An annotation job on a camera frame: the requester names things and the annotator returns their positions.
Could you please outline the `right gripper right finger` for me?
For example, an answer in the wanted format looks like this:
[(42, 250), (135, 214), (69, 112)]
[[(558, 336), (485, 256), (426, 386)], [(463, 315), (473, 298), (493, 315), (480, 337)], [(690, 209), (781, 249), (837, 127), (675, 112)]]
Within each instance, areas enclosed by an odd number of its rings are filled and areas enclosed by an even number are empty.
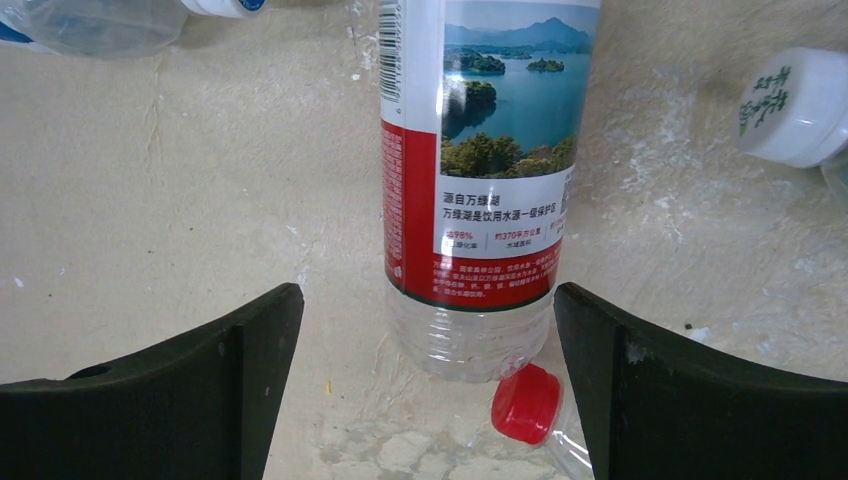
[(598, 479), (843, 479), (847, 386), (710, 348), (574, 283), (554, 311)]

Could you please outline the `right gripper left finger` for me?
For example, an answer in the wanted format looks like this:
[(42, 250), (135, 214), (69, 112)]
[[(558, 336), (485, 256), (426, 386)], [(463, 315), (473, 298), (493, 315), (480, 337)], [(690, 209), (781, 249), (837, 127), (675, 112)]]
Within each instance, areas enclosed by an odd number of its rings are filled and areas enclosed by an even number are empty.
[(63, 380), (1, 388), (5, 479), (260, 479), (304, 298), (236, 310)]

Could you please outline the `red label bottle lake picture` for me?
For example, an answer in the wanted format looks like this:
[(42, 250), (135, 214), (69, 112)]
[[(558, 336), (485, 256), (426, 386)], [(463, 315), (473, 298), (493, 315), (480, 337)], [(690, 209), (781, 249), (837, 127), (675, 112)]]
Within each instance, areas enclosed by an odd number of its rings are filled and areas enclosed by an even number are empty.
[(541, 350), (597, 1), (384, 1), (384, 268), (400, 350), (485, 383)]

